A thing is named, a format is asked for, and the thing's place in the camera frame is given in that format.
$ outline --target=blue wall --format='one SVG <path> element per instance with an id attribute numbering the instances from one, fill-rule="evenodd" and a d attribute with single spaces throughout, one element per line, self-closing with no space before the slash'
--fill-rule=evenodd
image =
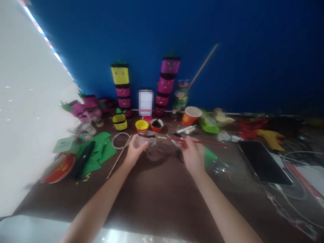
<path id="1" fill-rule="evenodd" d="M 28 6 L 86 94 L 116 97 L 110 64 L 129 64 L 133 108 L 157 89 L 174 49 L 177 79 L 192 79 L 189 105 L 227 112 L 295 114 L 323 106 L 324 11 L 320 1 L 32 0 Z"/>

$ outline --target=bamboo skewer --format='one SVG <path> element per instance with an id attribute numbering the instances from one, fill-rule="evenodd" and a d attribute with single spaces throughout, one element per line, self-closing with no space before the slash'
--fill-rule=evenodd
<path id="1" fill-rule="evenodd" d="M 114 170 L 114 168 L 115 168 L 115 166 L 116 166 L 116 164 L 117 164 L 117 162 L 118 162 L 120 156 L 121 156 L 122 153 L 124 152 L 124 149 L 125 149 L 125 148 L 123 148 L 123 150 L 120 152 L 120 154 L 119 154 L 119 156 L 118 156 L 118 158 L 117 158 L 117 160 L 116 160 L 114 166 L 111 168 L 111 170 L 110 170 L 110 172 L 109 172 L 109 175 L 107 176 L 107 180 L 108 180 L 108 178 L 110 177 L 112 171 Z"/>

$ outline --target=green felt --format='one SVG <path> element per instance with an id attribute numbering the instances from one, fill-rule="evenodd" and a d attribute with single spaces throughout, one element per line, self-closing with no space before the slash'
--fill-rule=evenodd
<path id="1" fill-rule="evenodd" d="M 217 160 L 217 156 L 205 147 L 205 167 L 209 167 L 215 160 Z"/>
<path id="2" fill-rule="evenodd" d="M 81 144 L 79 151 L 75 154 L 75 157 L 77 159 L 80 158 L 85 148 L 92 141 L 96 142 L 88 161 L 83 167 L 81 177 L 86 176 L 87 174 L 89 174 L 94 170 L 100 169 L 101 164 L 116 153 L 116 149 L 111 145 L 111 141 L 109 140 L 109 137 L 110 137 L 109 133 L 102 132 L 97 136 L 93 137 L 91 141 Z"/>

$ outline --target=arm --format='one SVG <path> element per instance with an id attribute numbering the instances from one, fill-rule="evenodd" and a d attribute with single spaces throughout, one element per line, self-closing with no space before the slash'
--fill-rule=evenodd
<path id="1" fill-rule="evenodd" d="M 192 175 L 226 243 L 262 243 L 262 240 L 227 200 L 205 171 L 205 149 L 188 136 L 180 143 L 186 168 Z"/>
<path id="2" fill-rule="evenodd" d="M 67 229 L 61 243 L 94 241 L 105 223 L 126 177 L 136 164 L 139 155 L 148 146 L 148 142 L 146 142 L 139 148 L 135 148 L 134 143 L 137 136 L 133 136 L 129 143 L 124 163 L 81 209 Z"/>

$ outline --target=hand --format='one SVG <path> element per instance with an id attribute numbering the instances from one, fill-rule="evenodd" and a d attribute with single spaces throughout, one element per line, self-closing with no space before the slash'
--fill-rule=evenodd
<path id="1" fill-rule="evenodd" d="M 204 174 L 205 171 L 205 148 L 200 143 L 194 143 L 192 139 L 187 138 L 179 142 L 182 150 L 185 165 L 194 179 Z"/>
<path id="2" fill-rule="evenodd" d="M 136 147 L 136 140 L 137 140 L 138 134 L 134 135 L 131 139 L 131 141 L 128 144 L 128 151 L 127 156 L 124 161 L 125 164 L 129 164 L 131 166 L 134 166 L 138 160 L 138 157 L 140 154 L 148 147 L 149 143 L 145 142 L 140 147 Z"/>

